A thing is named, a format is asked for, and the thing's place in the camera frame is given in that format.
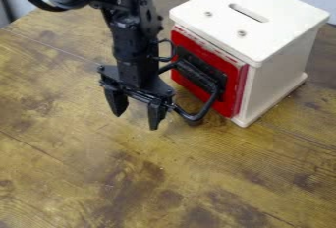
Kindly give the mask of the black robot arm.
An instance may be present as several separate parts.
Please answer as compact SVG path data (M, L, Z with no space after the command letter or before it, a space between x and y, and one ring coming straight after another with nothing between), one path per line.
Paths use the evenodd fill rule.
M154 0L29 0L41 9L66 12L90 6L102 11L114 39L117 65L99 67L101 86L113 112L121 116L134 98L147 104L149 125L159 128L173 103L174 90L161 80L158 34L163 17Z

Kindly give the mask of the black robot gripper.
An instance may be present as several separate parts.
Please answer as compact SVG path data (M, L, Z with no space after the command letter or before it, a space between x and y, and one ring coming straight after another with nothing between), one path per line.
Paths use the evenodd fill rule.
M121 117L127 111L133 98L149 105L150 130L159 128L173 104L174 90L159 76L159 62L167 58L159 56L158 39L163 31L161 22L143 23L139 19L109 20L117 65L99 67L102 87L114 114Z

